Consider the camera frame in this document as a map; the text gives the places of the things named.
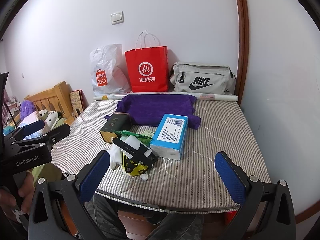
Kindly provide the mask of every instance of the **purple cloth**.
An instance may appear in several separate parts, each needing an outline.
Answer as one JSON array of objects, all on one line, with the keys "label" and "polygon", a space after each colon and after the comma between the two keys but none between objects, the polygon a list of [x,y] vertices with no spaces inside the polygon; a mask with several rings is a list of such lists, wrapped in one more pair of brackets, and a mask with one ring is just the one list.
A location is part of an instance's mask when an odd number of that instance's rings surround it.
[{"label": "purple cloth", "polygon": [[29,114],[32,114],[34,111],[36,111],[35,105],[29,100],[24,100],[20,107],[20,119],[25,119]]},{"label": "purple cloth", "polygon": [[184,115],[188,117],[188,127],[198,129],[201,118],[193,115],[192,106],[196,100],[191,95],[127,95],[118,102],[116,112],[129,113],[132,124],[145,126],[158,126],[164,114]]}]

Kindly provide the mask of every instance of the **wooden bed frame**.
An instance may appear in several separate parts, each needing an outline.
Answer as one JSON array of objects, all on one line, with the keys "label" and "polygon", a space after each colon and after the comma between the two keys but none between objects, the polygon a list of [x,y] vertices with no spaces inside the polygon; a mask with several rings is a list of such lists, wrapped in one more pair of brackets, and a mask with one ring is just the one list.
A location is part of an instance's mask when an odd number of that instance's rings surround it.
[{"label": "wooden bed frame", "polygon": [[28,95],[25,100],[33,102],[38,111],[48,109],[49,111],[59,111],[67,120],[65,123],[71,124],[74,119],[72,117],[72,105],[70,100],[70,89],[66,82],[60,82],[53,88],[42,91],[35,95]]}]

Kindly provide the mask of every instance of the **nike swoosh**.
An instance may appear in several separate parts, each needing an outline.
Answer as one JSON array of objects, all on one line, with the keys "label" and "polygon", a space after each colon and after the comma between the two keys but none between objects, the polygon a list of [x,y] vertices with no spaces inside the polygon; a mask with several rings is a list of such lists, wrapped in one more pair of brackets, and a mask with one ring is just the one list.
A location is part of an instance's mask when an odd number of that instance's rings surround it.
[{"label": "nike swoosh", "polygon": [[215,83],[213,83],[213,84],[209,84],[209,85],[202,85],[202,86],[194,86],[192,83],[189,85],[189,88],[191,89],[191,90],[196,90],[196,89],[200,89],[200,88],[205,88],[205,87],[208,87],[208,86],[211,86],[211,85],[214,85]]}]

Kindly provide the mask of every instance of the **human hand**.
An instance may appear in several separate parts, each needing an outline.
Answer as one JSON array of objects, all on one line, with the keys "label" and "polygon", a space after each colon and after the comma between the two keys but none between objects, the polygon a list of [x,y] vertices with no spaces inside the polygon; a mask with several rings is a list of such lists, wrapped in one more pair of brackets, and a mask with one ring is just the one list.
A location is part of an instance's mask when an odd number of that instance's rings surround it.
[{"label": "human hand", "polygon": [[[27,214],[30,212],[31,202],[35,187],[33,186],[33,175],[27,171],[27,176],[23,181],[21,188],[18,190],[18,194],[23,198],[21,210]],[[0,206],[4,211],[5,215],[13,221],[17,221],[15,214],[11,208],[16,205],[16,199],[10,193],[5,191],[3,188],[0,189]]]}]

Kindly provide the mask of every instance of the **tissue pack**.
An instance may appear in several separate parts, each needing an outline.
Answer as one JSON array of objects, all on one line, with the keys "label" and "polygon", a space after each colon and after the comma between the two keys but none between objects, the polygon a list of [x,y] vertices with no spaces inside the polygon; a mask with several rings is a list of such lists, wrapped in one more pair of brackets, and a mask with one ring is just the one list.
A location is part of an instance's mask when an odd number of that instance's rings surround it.
[{"label": "tissue pack", "polygon": [[188,117],[165,114],[150,142],[150,148],[154,155],[180,160],[187,127]]}]

